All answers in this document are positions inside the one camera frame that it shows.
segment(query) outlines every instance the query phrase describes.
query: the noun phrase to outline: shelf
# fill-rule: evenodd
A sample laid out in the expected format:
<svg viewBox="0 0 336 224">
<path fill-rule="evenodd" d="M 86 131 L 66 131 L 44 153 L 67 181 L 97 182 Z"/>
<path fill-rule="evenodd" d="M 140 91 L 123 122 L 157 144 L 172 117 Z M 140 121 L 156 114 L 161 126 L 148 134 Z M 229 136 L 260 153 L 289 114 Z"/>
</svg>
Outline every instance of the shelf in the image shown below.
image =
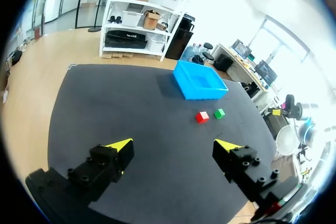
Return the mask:
<svg viewBox="0 0 336 224">
<path fill-rule="evenodd" d="M 144 54 L 144 55 L 157 55 L 162 56 L 162 52 L 149 51 L 145 49 L 136 49 L 136 48 L 119 48 L 119 47 L 103 47 L 104 52 L 133 52 L 135 54 Z"/>
<path fill-rule="evenodd" d="M 161 5 L 153 4 L 153 3 L 150 3 L 150 2 L 146 2 L 146 1 L 140 1 L 140 0 L 111 0 L 111 2 L 144 5 L 144 6 L 152 7 L 154 9 L 163 10 L 165 12 L 174 13 L 174 14 L 178 14 L 178 15 L 180 14 L 179 12 L 176 12 L 175 10 L 171 10 L 171 9 L 168 9 L 168 8 L 163 7 Z"/>
<path fill-rule="evenodd" d="M 122 24 L 114 24 L 114 23 L 106 23 L 105 27 L 108 28 L 116 28 L 116 29 L 125 29 L 125 30 L 134 30 L 134 31 L 144 31 L 146 33 L 154 33 L 154 34 L 161 34 L 161 35 L 166 35 L 166 36 L 171 36 L 171 33 L 166 33 L 165 31 L 161 31 L 159 29 L 155 29 L 155 30 L 148 30 L 145 29 L 141 26 L 123 26 Z"/>
</svg>

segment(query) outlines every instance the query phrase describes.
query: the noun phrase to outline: computer monitor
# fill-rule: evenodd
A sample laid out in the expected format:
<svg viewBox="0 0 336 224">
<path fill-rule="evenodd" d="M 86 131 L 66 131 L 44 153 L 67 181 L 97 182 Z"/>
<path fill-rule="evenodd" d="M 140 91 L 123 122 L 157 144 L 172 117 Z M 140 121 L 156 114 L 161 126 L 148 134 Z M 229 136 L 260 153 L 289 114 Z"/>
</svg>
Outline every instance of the computer monitor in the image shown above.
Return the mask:
<svg viewBox="0 0 336 224">
<path fill-rule="evenodd" d="M 265 80 L 265 82 L 269 86 L 278 77 L 277 74 L 263 60 L 254 69 Z"/>
<path fill-rule="evenodd" d="M 232 49 L 234 49 L 244 59 L 246 59 L 251 53 L 251 49 L 244 45 L 244 43 L 242 43 L 239 39 L 234 42 Z"/>
</svg>

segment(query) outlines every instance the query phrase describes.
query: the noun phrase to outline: white fan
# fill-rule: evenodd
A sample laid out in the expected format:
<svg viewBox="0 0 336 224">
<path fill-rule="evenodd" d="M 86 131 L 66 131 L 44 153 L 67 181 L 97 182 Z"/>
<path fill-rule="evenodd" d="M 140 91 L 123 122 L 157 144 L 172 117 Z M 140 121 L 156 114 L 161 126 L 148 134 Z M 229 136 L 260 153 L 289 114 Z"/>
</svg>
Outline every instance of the white fan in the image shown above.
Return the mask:
<svg viewBox="0 0 336 224">
<path fill-rule="evenodd" d="M 295 127 L 291 125 L 284 126 L 278 133 L 275 140 L 278 152 L 283 156 L 293 154 L 300 145 Z"/>
</svg>

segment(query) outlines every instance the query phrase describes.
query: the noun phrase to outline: green cube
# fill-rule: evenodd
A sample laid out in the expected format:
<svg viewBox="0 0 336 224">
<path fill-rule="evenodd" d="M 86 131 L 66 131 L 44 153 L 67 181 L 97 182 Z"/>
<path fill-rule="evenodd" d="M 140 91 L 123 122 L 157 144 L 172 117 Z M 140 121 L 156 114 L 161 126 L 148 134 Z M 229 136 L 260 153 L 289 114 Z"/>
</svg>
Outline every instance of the green cube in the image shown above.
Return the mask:
<svg viewBox="0 0 336 224">
<path fill-rule="evenodd" d="M 225 113 L 223 109 L 219 109 L 215 111 L 214 115 L 217 119 L 221 119 L 225 116 Z"/>
</svg>

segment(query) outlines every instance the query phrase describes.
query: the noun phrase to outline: water bottle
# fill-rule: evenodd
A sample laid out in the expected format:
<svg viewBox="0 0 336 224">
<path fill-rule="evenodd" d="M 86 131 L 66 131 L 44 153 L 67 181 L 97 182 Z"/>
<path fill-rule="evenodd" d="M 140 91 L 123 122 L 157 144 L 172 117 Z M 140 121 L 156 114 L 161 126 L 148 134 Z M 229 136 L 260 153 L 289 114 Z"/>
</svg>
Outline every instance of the water bottle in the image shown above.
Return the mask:
<svg viewBox="0 0 336 224">
<path fill-rule="evenodd" d="M 193 44 L 192 46 L 188 46 L 182 53 L 182 56 L 180 60 L 189 61 L 190 58 L 192 58 L 194 51 L 196 48 L 196 44 Z"/>
</svg>

